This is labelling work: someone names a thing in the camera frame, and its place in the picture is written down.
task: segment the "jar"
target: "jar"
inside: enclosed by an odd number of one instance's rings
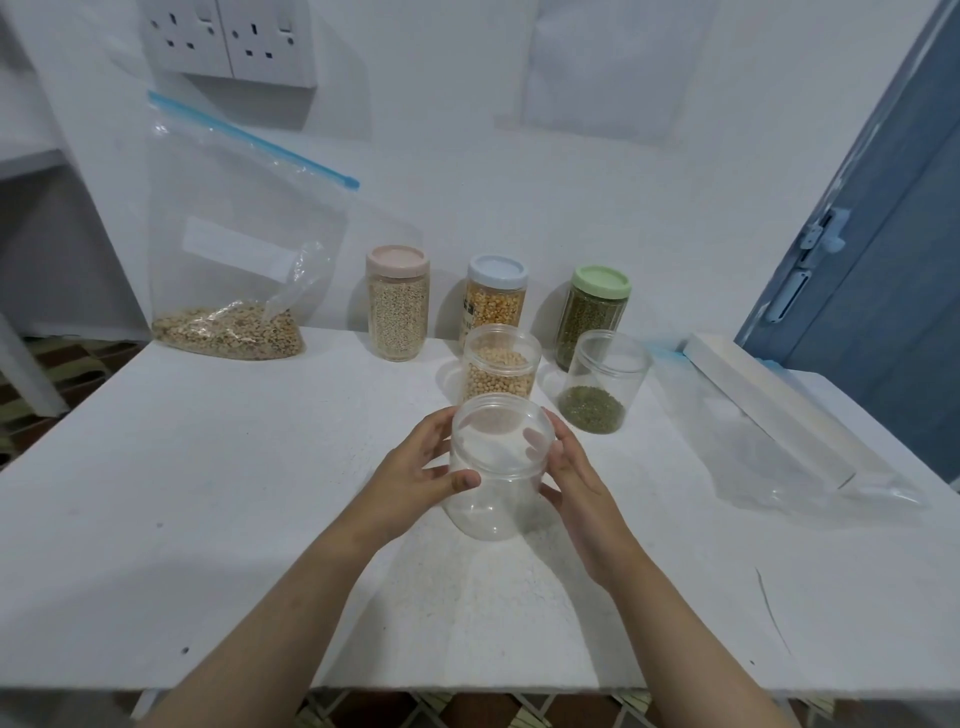
[[[480,485],[444,501],[456,526],[481,541],[501,541],[549,522],[538,495],[553,425],[536,404],[514,395],[475,397],[453,418],[450,470],[480,473]]]
[[[537,337],[506,324],[475,328],[464,342],[464,392],[460,401],[505,392],[530,397],[542,349]]]
[[[593,328],[616,330],[630,299],[630,280],[605,265],[582,265],[573,273],[557,330],[557,366],[566,371],[577,340]]]
[[[652,364],[653,358],[632,336],[585,331],[577,341],[557,409],[585,432],[616,432]]]
[[[426,340],[430,260],[422,250],[383,245],[367,254],[373,348],[390,361],[414,358]]]
[[[511,257],[477,255],[472,258],[467,269],[460,346],[464,345],[467,334],[484,324],[517,326],[528,278],[527,267]]]

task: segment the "hand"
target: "hand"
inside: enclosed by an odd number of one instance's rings
[[[560,514],[590,578],[609,592],[642,550],[576,435],[553,412],[543,411],[557,434],[546,471],[560,491],[541,483],[540,493]]]
[[[450,452],[456,407],[424,417],[407,438],[387,453],[373,477],[331,528],[347,529],[374,552],[402,536],[430,508],[455,493],[480,485],[475,471],[449,473],[448,466],[425,469]]]

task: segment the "blue zipper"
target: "blue zipper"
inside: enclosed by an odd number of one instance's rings
[[[224,134],[232,136],[236,139],[242,139],[243,141],[251,143],[253,146],[260,147],[261,149],[270,152],[276,157],[286,159],[287,161],[292,161],[293,163],[306,167],[313,172],[318,172],[326,177],[330,177],[332,180],[338,182],[347,189],[360,189],[360,181],[354,177],[342,175],[339,172],[330,169],[329,167],[324,167],[322,164],[311,161],[306,157],[301,157],[298,154],[294,154],[289,149],[284,149],[283,147],[277,146],[266,139],[261,139],[259,136],[254,136],[251,133],[244,132],[242,129],[235,127],[232,124],[228,124],[226,121],[215,119],[209,114],[205,114],[202,111],[197,111],[193,107],[188,107],[186,104],[182,104],[179,101],[174,101],[167,96],[156,93],[156,91],[148,91],[147,98],[150,99],[150,103],[152,103],[158,109],[171,111],[184,118],[190,119],[191,121],[195,121],[198,124],[203,124],[210,129],[223,132]]]

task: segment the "scratch on table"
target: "scratch on table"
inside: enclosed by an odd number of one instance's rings
[[[756,571],[756,581],[760,585],[760,592],[763,594],[763,603],[767,605],[767,614],[770,615],[770,621],[774,623],[774,629],[776,629],[777,634],[780,635],[780,639],[783,642],[783,646],[786,647],[787,653],[790,655],[790,657],[793,657],[793,652],[790,651],[790,645],[786,643],[786,638],[780,631],[780,625],[777,624],[777,618],[774,617],[774,611],[770,608],[770,599],[767,598],[767,590],[763,586],[763,576],[760,575],[760,569],[754,567],[754,571]]]

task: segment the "patterned floor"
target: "patterned floor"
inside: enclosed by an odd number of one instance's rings
[[[70,338],[26,339],[47,376],[73,409],[143,348],[138,342]],[[0,376],[0,470],[40,439],[60,418],[34,415]],[[118,694],[132,706],[137,696]],[[804,728],[833,721],[856,725],[854,701],[791,700]],[[303,702],[298,728],[664,728],[647,692],[518,694],[361,692],[318,690]]]

